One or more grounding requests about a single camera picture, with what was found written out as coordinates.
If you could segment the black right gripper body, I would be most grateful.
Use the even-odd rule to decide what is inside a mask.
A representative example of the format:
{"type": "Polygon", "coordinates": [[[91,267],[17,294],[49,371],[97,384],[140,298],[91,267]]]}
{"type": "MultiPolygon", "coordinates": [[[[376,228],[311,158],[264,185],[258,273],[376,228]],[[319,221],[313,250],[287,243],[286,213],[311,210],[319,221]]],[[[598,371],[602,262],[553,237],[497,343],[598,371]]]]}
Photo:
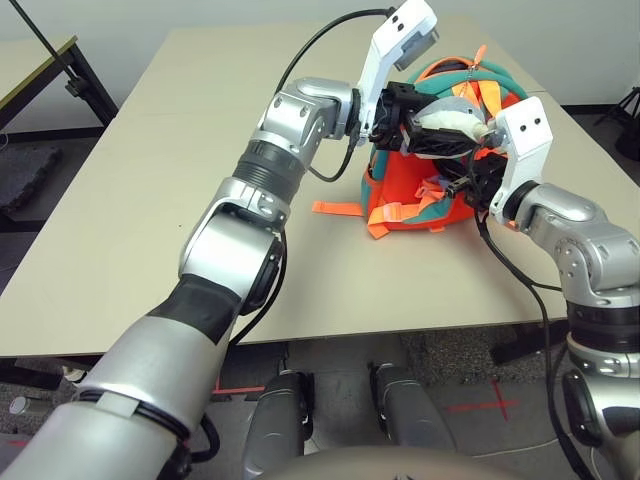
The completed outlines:
{"type": "Polygon", "coordinates": [[[486,211],[500,188],[507,158],[493,152],[474,152],[467,161],[466,202],[479,211],[486,211]]]}

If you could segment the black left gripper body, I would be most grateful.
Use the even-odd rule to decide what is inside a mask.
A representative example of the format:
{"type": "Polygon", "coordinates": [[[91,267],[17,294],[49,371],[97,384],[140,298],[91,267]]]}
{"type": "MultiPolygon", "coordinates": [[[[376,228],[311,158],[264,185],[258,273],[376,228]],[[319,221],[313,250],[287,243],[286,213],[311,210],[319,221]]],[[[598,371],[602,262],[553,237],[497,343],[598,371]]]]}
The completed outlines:
{"type": "Polygon", "coordinates": [[[401,127],[422,108],[422,94],[413,84],[389,82],[378,99],[372,144],[378,150],[399,150],[403,141],[401,127]]]}

